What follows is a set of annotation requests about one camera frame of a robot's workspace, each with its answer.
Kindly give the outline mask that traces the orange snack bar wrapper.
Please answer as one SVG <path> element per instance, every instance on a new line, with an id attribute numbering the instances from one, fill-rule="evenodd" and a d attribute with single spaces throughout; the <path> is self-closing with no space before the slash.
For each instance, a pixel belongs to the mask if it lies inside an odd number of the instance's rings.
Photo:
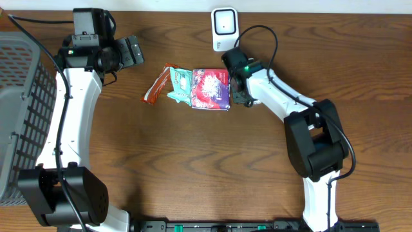
<path id="1" fill-rule="evenodd" d="M 160 92 L 170 79 L 170 70 L 171 68 L 179 68 L 178 65 L 166 63 L 163 67 L 162 72 L 156 78 L 152 86 L 146 91 L 146 93 L 141 97 L 141 101 L 153 105 L 156 101 Z"/>

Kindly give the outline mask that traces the red purple pad package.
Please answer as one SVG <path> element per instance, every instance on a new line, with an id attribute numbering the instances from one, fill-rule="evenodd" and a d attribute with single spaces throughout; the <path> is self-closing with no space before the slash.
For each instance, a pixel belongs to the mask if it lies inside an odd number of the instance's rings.
<path id="1" fill-rule="evenodd" d="M 229 110 L 229 79 L 225 69 L 193 70 L 191 107 L 200 110 Z"/>

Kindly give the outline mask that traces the white barcode scanner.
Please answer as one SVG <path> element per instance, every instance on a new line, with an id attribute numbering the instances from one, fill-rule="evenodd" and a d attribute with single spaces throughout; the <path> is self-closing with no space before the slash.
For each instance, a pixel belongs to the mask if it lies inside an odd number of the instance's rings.
<path id="1" fill-rule="evenodd" d="M 232 7 L 215 8 L 211 12 L 211 26 L 213 50 L 232 49 L 239 36 L 238 12 Z"/>

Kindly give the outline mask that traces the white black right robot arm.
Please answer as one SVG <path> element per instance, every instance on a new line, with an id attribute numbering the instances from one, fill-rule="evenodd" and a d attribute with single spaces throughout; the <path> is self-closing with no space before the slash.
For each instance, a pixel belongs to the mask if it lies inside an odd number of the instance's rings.
<path id="1" fill-rule="evenodd" d="M 336 181 L 348 156 L 336 107 L 295 91 L 238 47 L 226 51 L 221 60 L 244 103 L 261 102 L 283 122 L 288 158 L 303 179 L 304 222 L 311 231 L 332 229 L 338 221 Z"/>

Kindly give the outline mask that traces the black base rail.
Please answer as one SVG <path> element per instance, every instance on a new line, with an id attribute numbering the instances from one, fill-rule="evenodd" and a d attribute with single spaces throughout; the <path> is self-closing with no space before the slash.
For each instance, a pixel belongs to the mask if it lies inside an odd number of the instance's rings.
<path id="1" fill-rule="evenodd" d="M 302 220 L 275 220 L 273 222 L 166 222 L 134 221 L 131 232 L 310 232 Z M 380 232 L 376 222 L 337 222 L 330 231 Z"/>

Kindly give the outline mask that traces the teal wet wipes packet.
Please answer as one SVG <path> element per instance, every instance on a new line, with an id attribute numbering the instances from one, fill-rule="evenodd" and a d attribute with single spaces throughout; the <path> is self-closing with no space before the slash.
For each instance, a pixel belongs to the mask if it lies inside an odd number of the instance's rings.
<path id="1" fill-rule="evenodd" d="M 170 78 L 173 91 L 169 92 L 167 96 L 177 103 L 184 102 L 191 106 L 192 72 L 182 68 L 170 68 Z"/>

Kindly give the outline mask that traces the grey plastic mesh basket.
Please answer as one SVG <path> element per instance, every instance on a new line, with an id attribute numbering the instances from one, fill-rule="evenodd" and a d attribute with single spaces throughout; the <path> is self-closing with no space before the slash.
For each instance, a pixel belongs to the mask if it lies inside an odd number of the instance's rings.
<path id="1" fill-rule="evenodd" d="M 26 203 L 18 189 L 23 169 L 33 169 L 45 145 L 56 80 L 40 48 L 22 32 L 1 32 L 1 205 Z"/>

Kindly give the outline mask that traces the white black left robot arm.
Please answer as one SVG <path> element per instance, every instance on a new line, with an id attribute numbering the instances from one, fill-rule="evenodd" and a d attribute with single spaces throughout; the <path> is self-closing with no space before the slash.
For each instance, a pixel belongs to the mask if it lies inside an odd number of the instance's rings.
<path id="1" fill-rule="evenodd" d="M 139 231 L 129 212 L 109 202 L 106 185 L 91 171 L 93 113 L 107 73 L 142 64 L 136 36 L 114 40 L 73 36 L 54 57 L 57 91 L 46 143 L 18 188 L 42 226 L 71 231 Z"/>

